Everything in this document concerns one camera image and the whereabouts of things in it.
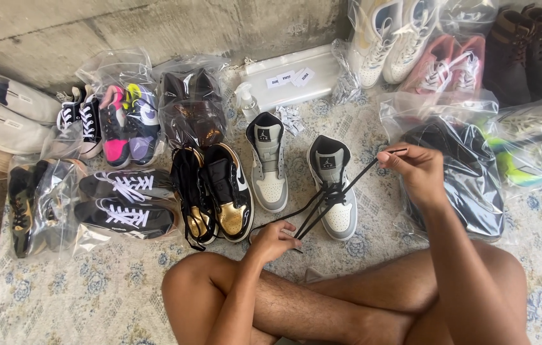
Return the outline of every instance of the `hand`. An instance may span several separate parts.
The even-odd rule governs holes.
[[[407,151],[387,152],[400,149]],[[405,190],[421,211],[449,205],[441,152],[400,142],[378,153],[378,160],[381,168],[390,168],[403,176]]]
[[[301,241],[282,231],[295,231],[297,228],[285,220],[278,220],[265,226],[258,235],[252,239],[252,246],[247,255],[264,265],[280,257],[284,252],[301,246]]]

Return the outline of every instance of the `grey and white air jordan 1 sneaker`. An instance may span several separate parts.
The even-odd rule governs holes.
[[[260,206],[277,213],[288,202],[288,181],[284,168],[284,124],[264,112],[246,129],[252,145],[252,189]]]
[[[318,212],[322,214],[330,208],[322,224],[329,236],[338,241],[347,241],[356,231],[358,213],[354,190],[346,191],[343,198],[337,197],[350,184],[346,175],[350,157],[350,149],[344,143],[323,135],[317,137],[307,151],[307,164],[316,190],[323,190],[318,200],[323,198],[324,202]]]

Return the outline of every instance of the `paper tag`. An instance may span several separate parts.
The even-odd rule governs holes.
[[[291,81],[292,78],[294,78],[294,71],[290,71],[290,72],[286,72],[286,73],[282,73],[282,74],[277,75],[277,80],[280,81],[280,83],[282,85],[284,85],[285,83],[288,83],[289,81]]]
[[[310,80],[312,80],[314,75],[316,75],[314,71],[306,68],[305,71],[303,71],[303,73],[298,76],[298,82],[301,84],[301,86],[305,86],[307,83],[309,83]]]
[[[22,101],[32,104],[32,99],[28,98],[24,95],[19,95],[18,98],[20,98]]]
[[[292,80],[290,80],[290,82],[291,82],[294,86],[296,86],[296,87],[301,86],[301,83],[298,82],[298,77],[301,75],[301,73],[303,73],[303,71],[305,71],[305,68],[299,69],[298,72],[294,74],[294,77],[292,77]]]
[[[22,127],[24,127],[24,125],[22,125],[20,122],[15,122],[15,121],[10,120],[10,119],[5,120],[5,125],[7,125],[9,127],[13,127],[15,129],[22,129]]]
[[[267,79],[267,88],[274,88],[282,85],[277,77]]]

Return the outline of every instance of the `rug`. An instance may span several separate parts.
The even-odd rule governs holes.
[[[226,110],[233,123],[229,143],[250,171],[250,146],[244,135],[247,123],[237,115],[231,88],[235,70],[222,79]],[[365,92],[356,102],[331,107],[323,98],[300,104],[306,130],[287,134],[284,153],[290,200],[283,212],[271,215],[261,208],[254,224],[303,207],[315,193],[306,164],[306,151],[315,137],[325,134],[342,139],[352,150],[348,176],[356,176],[387,144],[377,113],[375,94]],[[161,166],[168,168],[168,160]],[[396,174],[374,166],[354,186],[358,203],[358,229],[347,242],[328,237],[321,224],[304,238],[305,254],[294,251],[267,264],[265,269],[292,281],[302,279],[306,267],[323,273],[354,272],[427,244],[393,226],[400,212]],[[301,224],[305,215],[290,221]],[[507,227],[518,244],[502,245],[523,264],[528,279],[527,332],[534,344],[542,344],[542,188],[507,203]],[[164,273],[186,255],[195,253],[181,240],[146,242],[112,241],[70,260],[28,263],[10,258],[10,234],[4,217],[0,235],[0,344],[176,344],[160,295]],[[239,260],[247,243],[218,239],[208,250]]]

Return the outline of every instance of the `shoe tongue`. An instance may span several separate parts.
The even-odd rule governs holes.
[[[344,168],[344,149],[339,149],[329,155],[321,155],[316,151],[316,164],[318,174],[323,181],[330,183],[341,183],[342,169]]]
[[[262,163],[262,172],[277,171],[278,153],[280,151],[280,125],[269,127],[254,125],[256,151]]]
[[[224,158],[215,161],[207,166],[207,172],[212,184],[212,192],[219,204],[226,204],[232,201],[229,184],[229,160]]]

